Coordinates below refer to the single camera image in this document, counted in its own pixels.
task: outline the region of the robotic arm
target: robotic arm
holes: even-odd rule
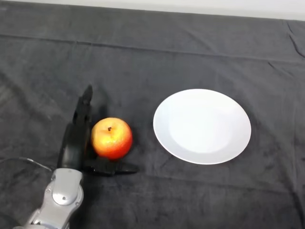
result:
[[[90,140],[92,86],[88,86],[79,98],[73,120],[66,127],[57,169],[44,192],[43,204],[24,227],[14,229],[69,229],[69,220],[83,201],[82,170],[100,175],[135,173],[138,168],[122,162],[110,162],[102,158],[84,160]]]

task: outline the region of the white plate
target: white plate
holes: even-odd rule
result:
[[[238,156],[249,143],[250,120],[230,97],[191,89],[166,98],[157,108],[153,129],[161,145],[184,161],[212,165]]]

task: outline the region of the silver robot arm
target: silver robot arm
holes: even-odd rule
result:
[[[43,204],[26,225],[14,229],[69,229],[69,220],[83,200],[82,173],[58,168],[44,192]]]

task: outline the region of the apple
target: apple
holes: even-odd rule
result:
[[[94,125],[91,143],[99,156],[111,160],[125,156],[132,146],[132,131],[119,118],[105,118]]]

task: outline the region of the wire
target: wire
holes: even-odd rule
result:
[[[10,157],[10,158],[2,159],[2,160],[0,160],[0,164],[2,164],[5,161],[14,161],[14,160],[28,161],[28,162],[31,162],[35,165],[38,165],[38,166],[42,167],[42,168],[47,169],[50,172],[53,172],[53,170],[50,167],[44,166],[43,164],[40,164],[37,161],[34,161],[33,159],[30,159],[30,158],[27,158],[27,157],[21,157],[21,156],[20,157]]]

